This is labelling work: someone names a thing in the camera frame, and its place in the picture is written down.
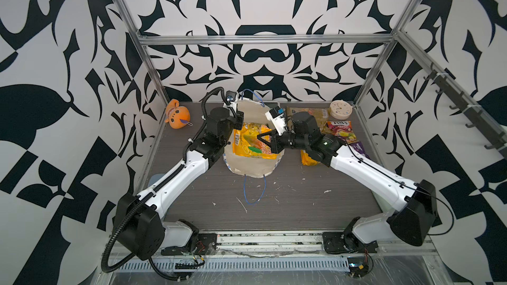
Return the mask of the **gold snack packet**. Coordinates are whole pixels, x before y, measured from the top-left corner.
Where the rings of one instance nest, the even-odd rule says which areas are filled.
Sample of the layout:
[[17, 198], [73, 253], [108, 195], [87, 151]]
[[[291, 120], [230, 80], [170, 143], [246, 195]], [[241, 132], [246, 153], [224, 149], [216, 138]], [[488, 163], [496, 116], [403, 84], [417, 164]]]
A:
[[319, 128], [324, 128], [329, 118], [329, 111], [327, 108], [295, 108], [288, 107], [287, 113], [292, 116], [295, 113], [307, 112], [311, 116], [314, 116]]

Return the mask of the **yellow snack packet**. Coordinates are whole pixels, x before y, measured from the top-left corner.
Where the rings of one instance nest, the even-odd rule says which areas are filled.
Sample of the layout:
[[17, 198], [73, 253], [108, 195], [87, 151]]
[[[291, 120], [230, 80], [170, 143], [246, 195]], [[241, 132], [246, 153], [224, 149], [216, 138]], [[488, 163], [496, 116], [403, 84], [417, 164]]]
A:
[[243, 123], [242, 129], [233, 131], [232, 151], [237, 156], [274, 160], [278, 157], [271, 149], [257, 140], [257, 135], [271, 129], [260, 123]]
[[301, 162], [303, 166], [317, 166], [320, 163], [312, 159], [305, 150], [301, 150]]

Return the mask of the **Fox's fruits candy packet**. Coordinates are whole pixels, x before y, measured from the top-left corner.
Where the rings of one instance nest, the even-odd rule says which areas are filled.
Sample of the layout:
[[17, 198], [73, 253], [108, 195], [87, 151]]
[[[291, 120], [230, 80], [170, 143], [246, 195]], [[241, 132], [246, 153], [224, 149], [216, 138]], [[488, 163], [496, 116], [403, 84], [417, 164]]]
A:
[[330, 130], [331, 134], [343, 139], [348, 144], [357, 143], [355, 133], [353, 132], [352, 121], [328, 121], [326, 127]]

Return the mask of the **purple snack packet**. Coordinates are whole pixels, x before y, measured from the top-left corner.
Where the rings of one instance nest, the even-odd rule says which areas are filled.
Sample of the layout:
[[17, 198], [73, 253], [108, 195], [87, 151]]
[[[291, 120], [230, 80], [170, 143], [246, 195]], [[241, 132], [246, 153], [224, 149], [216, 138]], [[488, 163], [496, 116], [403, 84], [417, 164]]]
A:
[[370, 158], [369, 155], [367, 154], [362, 142], [360, 142], [360, 141], [353, 142], [353, 143], [350, 143], [349, 146], [352, 149], [354, 149], [356, 152], [358, 152], [361, 156], [363, 156], [365, 158]]

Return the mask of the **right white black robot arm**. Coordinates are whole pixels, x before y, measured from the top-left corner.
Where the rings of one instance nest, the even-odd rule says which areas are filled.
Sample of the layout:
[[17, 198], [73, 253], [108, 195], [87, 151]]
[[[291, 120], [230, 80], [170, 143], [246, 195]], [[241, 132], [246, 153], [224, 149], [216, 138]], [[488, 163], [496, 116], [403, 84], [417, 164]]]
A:
[[257, 138], [272, 153], [304, 150], [311, 159], [355, 179], [390, 205], [386, 212], [357, 217], [349, 223], [339, 239], [344, 252], [358, 252], [376, 241], [394, 238], [416, 247], [423, 244], [438, 215], [433, 184], [400, 177], [364, 157], [340, 137], [321, 133], [315, 117], [308, 112], [293, 114], [290, 126], [279, 107], [265, 116], [271, 130]]

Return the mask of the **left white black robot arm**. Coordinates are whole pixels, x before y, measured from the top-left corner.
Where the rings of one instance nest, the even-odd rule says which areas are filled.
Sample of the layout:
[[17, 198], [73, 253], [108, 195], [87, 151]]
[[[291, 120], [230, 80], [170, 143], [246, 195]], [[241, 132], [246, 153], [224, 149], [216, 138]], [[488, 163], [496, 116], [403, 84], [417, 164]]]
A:
[[234, 130], [240, 130], [244, 113], [231, 107], [211, 110], [201, 129], [184, 149], [183, 158], [155, 184], [137, 195], [125, 194], [116, 207], [114, 228], [104, 250], [108, 263], [112, 247], [120, 242], [130, 251], [129, 258], [142, 261], [160, 248], [185, 247], [197, 228], [183, 221], [163, 222], [175, 200], [199, 176], [206, 173], [224, 154]]

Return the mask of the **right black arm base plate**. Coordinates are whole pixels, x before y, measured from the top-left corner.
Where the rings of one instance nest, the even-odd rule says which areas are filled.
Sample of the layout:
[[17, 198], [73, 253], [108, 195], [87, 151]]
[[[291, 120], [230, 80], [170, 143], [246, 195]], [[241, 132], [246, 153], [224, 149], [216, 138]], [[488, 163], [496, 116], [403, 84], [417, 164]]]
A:
[[323, 249], [327, 254], [339, 255], [344, 253], [376, 253], [378, 243], [373, 241], [363, 244], [352, 234], [344, 232], [324, 232], [322, 234]]

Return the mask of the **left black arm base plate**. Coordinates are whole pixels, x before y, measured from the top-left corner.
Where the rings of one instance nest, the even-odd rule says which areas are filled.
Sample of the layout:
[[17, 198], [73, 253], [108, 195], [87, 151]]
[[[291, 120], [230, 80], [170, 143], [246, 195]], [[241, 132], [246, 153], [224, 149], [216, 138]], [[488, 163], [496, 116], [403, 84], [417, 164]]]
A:
[[191, 237], [190, 241], [183, 247], [167, 247], [161, 250], [163, 256], [177, 255], [207, 255], [216, 250], [217, 234], [199, 233]]

